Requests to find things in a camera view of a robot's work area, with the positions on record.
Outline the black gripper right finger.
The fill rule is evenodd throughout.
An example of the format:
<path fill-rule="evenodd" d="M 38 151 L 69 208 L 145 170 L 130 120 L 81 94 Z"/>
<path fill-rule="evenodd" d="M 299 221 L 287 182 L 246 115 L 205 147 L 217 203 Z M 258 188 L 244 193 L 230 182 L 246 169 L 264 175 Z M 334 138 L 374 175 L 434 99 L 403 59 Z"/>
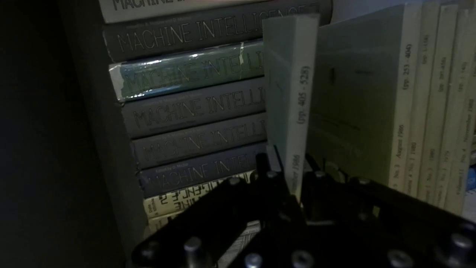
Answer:
<path fill-rule="evenodd" d="M 339 184 L 319 169 L 310 155 L 306 155 L 300 203 L 309 222 L 333 222 L 337 220 L 337 188 Z"/>

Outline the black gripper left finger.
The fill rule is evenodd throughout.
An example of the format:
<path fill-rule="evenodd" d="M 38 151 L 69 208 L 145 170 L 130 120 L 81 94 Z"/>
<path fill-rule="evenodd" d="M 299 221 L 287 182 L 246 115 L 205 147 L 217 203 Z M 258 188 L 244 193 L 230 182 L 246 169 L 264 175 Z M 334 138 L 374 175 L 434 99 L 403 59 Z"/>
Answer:
<path fill-rule="evenodd" d="M 290 194 L 276 150 L 264 147 L 255 157 L 254 197 L 263 222 L 291 222 L 294 197 Z"/>

